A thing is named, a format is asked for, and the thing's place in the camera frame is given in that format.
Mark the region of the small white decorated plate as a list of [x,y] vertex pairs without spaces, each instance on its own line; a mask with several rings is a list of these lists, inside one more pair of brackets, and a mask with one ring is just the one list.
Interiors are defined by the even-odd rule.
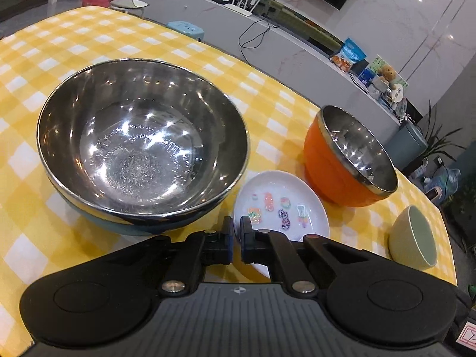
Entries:
[[241,187],[233,207],[236,236],[243,216],[250,218],[255,231],[277,231],[290,241],[301,242],[307,234],[330,236],[319,197],[307,183],[283,171],[258,173]]

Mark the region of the orange steel bowl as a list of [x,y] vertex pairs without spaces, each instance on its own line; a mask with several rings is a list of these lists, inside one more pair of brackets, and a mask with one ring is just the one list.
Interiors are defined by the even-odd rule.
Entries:
[[370,206],[399,186],[391,158],[373,133],[332,105],[315,115],[304,140],[303,161],[309,186],[339,206]]

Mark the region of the blue steel bowl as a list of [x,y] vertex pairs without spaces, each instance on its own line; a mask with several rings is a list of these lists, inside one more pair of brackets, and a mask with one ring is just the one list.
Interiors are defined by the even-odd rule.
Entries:
[[68,77],[36,127],[49,181],[79,214],[119,234],[195,222],[243,176],[249,135],[231,99],[177,65],[119,59]]

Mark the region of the green ceramic bowl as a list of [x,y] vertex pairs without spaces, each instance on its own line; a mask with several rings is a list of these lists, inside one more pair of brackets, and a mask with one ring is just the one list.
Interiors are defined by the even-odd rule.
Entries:
[[436,242],[427,218],[416,206],[407,207],[394,222],[388,237],[393,261],[417,270],[437,263]]

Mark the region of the grey trash bin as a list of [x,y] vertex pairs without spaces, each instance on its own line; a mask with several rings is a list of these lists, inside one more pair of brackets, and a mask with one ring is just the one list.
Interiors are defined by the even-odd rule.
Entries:
[[427,147],[428,143],[422,131],[411,121],[401,125],[391,139],[384,144],[393,165],[400,171],[404,170]]

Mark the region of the pink small heater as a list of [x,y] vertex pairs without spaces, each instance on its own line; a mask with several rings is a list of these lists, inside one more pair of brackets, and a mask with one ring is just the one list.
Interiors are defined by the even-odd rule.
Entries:
[[440,186],[435,186],[428,190],[425,193],[425,196],[430,200],[431,203],[433,203],[435,206],[438,206],[444,200],[444,191]]

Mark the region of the white marble tv console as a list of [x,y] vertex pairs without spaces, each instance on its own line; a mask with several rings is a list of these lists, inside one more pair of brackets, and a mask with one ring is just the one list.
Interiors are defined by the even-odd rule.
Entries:
[[166,24],[186,21],[201,27],[205,43],[220,49],[318,107],[340,107],[386,142],[399,122],[340,71],[317,48],[301,41],[269,19],[245,17],[211,0],[143,0],[146,18]]

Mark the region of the yellow checkered tablecloth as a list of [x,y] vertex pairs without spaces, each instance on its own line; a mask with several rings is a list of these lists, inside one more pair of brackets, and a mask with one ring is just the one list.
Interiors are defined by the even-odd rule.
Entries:
[[[160,60],[225,93],[249,135],[243,176],[211,212],[161,234],[108,231],[72,208],[40,160],[49,95],[108,60]],[[307,267],[181,264],[171,245],[233,218],[241,187],[278,170],[307,183],[303,146],[321,108],[216,49],[160,25],[82,7],[1,41],[1,354],[3,356],[447,356],[469,299],[455,284],[441,215],[406,179],[365,208],[326,209],[307,234]],[[388,237],[416,206],[437,263],[391,259]]]

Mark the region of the blue water jug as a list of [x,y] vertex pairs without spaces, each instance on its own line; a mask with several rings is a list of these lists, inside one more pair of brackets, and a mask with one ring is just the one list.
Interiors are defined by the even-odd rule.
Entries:
[[461,171],[458,168],[447,168],[442,166],[436,170],[433,178],[424,185],[424,193],[435,186],[440,186],[444,191],[444,200],[441,204],[449,197],[455,194],[458,191],[458,182],[459,177],[461,176]]

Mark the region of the potted floor plant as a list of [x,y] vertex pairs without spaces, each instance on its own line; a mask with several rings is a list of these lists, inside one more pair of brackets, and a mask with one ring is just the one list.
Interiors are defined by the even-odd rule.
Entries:
[[436,125],[437,121],[437,108],[431,107],[431,102],[428,102],[428,119],[427,119],[427,130],[424,134],[424,139],[427,143],[427,148],[424,149],[418,156],[413,159],[404,169],[401,170],[404,176],[409,177],[414,171],[421,167],[424,162],[428,161],[428,158],[435,155],[442,155],[447,158],[450,158],[452,161],[456,159],[446,151],[449,147],[455,147],[465,151],[467,147],[462,146],[461,144],[454,143],[450,140],[450,136],[457,134],[462,130],[461,127],[447,132],[446,134],[441,135],[442,124],[439,126]]

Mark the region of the teddy bear toy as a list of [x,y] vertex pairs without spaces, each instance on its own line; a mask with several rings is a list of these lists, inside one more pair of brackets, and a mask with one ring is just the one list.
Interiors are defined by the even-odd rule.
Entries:
[[393,88],[393,81],[397,77],[397,72],[388,64],[383,65],[377,71],[379,90],[386,90],[387,88]]

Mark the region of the blue snack bag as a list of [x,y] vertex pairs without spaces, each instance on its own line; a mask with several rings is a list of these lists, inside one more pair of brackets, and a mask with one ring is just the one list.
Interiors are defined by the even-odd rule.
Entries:
[[350,38],[347,38],[340,50],[330,57],[330,61],[341,71],[347,73],[366,57],[364,51]]

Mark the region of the light blue plastic stool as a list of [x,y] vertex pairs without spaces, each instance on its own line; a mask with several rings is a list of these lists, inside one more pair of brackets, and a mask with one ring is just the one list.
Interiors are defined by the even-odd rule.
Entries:
[[204,31],[201,27],[186,21],[171,21],[166,24],[166,27],[176,32],[186,35],[198,42],[202,42],[204,38]]

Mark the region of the white wifi router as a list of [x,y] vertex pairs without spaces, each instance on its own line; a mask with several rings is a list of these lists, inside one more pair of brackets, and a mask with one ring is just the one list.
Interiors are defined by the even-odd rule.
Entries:
[[253,14],[261,0],[231,0],[224,5],[228,10],[234,11],[245,17],[249,17]]

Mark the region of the small round rolling stool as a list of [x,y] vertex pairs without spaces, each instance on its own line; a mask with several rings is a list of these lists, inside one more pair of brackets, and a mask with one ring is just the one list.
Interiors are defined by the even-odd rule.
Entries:
[[130,10],[138,10],[140,17],[144,17],[144,11],[149,6],[142,0],[108,0],[109,8],[128,13]]

